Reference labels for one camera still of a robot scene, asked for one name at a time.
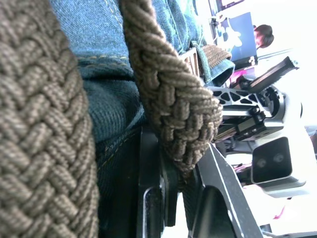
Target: belt buckle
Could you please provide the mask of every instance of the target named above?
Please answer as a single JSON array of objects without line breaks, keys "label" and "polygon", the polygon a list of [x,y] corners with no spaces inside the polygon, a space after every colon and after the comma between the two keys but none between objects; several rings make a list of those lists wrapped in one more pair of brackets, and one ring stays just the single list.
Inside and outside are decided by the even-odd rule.
[{"label": "belt buckle", "polygon": [[199,77],[198,55],[196,48],[191,48],[189,51],[182,54],[180,58],[187,63],[191,70],[191,73]]}]

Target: blue jeans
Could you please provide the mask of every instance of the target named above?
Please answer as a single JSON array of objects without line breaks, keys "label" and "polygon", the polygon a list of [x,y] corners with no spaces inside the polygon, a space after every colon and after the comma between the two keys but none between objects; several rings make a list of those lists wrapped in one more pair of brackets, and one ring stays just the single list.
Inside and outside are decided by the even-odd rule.
[{"label": "blue jeans", "polygon": [[[90,103],[101,194],[102,234],[107,230],[108,211],[120,164],[132,159],[129,152],[137,146],[134,139],[146,118],[128,60],[118,2],[51,0],[51,3],[71,49],[78,57]],[[193,0],[153,0],[153,5],[167,40],[179,54],[186,52],[192,41],[200,46],[205,44]]]}]

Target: brown braided cord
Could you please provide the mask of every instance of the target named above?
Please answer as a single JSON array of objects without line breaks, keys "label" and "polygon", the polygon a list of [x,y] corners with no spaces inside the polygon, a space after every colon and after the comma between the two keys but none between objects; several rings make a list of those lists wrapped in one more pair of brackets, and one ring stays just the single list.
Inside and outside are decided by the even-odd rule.
[{"label": "brown braided cord", "polygon": [[204,51],[209,67],[213,68],[216,65],[220,64],[224,59],[230,60],[232,55],[228,51],[224,51],[218,46],[215,45],[206,45],[202,47]]},{"label": "brown braided cord", "polygon": [[97,237],[83,81],[44,0],[0,1],[0,237]]},{"label": "brown braided cord", "polygon": [[151,0],[121,0],[120,8],[145,112],[186,178],[217,134],[222,106],[166,41]]}]

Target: person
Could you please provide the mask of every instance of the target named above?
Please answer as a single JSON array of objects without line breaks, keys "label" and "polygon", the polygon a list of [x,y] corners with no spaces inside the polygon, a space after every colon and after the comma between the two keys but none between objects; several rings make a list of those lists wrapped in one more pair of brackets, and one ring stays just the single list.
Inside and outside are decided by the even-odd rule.
[{"label": "person", "polygon": [[274,41],[272,27],[269,25],[260,25],[254,27],[254,38],[256,40],[257,49],[269,47]]}]

